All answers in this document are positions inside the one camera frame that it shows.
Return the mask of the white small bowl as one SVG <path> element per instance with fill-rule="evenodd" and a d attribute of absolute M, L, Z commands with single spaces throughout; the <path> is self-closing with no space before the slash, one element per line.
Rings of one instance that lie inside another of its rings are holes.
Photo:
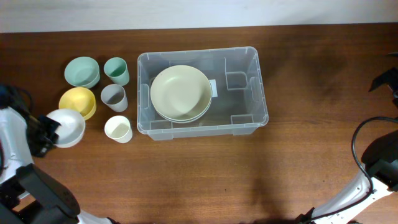
<path fill-rule="evenodd" d="M 70 109 L 59 109 L 47 115 L 48 118 L 60 123 L 55 130 L 58 139 L 55 145 L 60 148 L 68 148 L 78 144 L 85 132 L 85 119 L 82 115 Z"/>

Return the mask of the beige bowl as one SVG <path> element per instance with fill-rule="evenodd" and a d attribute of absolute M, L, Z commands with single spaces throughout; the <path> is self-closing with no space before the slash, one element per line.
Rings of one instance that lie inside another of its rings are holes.
<path fill-rule="evenodd" d="M 202 118 L 205 113 L 208 111 L 208 109 L 210 108 L 211 104 L 209 104 L 198 116 L 192 118 L 192 119 L 187 119 L 187 120 L 176 120 L 176 119 L 172 119 L 172 118 L 167 118 L 166 116 L 162 115 L 160 112 L 158 112 L 159 115 L 161 115 L 162 118 L 171 121 L 173 123 L 181 123 L 181 124 L 185 124 L 185 123 L 192 123 L 196 120 L 199 120 L 200 118 Z"/>
<path fill-rule="evenodd" d="M 209 79 L 199 69 L 174 65 L 155 77 L 150 99 L 161 117 L 175 123 L 189 123 L 205 114 L 212 93 Z"/>

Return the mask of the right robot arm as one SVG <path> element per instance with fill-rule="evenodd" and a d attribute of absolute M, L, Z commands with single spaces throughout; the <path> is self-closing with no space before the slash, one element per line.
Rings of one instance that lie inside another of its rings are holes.
<path fill-rule="evenodd" d="M 374 140 L 359 159 L 355 150 L 358 134 L 371 121 L 397 123 L 397 118 L 376 116 L 364 120 L 351 138 L 351 153 L 359 172 L 337 195 L 323 205 L 301 214 L 295 223 L 353 223 L 354 218 L 377 200 L 397 192 L 397 131 Z"/>

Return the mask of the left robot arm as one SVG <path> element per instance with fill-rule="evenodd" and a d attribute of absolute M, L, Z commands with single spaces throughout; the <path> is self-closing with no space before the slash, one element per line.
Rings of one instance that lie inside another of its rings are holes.
<path fill-rule="evenodd" d="M 32 116 L 30 94 L 1 85 L 1 223 L 114 223 L 81 210 L 74 195 L 37 167 L 33 157 L 54 148 L 63 125 Z"/>

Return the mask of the yellow small bowl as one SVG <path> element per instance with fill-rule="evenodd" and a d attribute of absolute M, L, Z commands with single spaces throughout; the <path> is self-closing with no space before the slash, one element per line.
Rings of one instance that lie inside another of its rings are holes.
<path fill-rule="evenodd" d="M 96 112 L 96 98 L 91 90 L 84 87 L 74 87 L 61 96 L 58 108 L 75 110 L 82 115 L 84 120 L 88 120 Z"/>

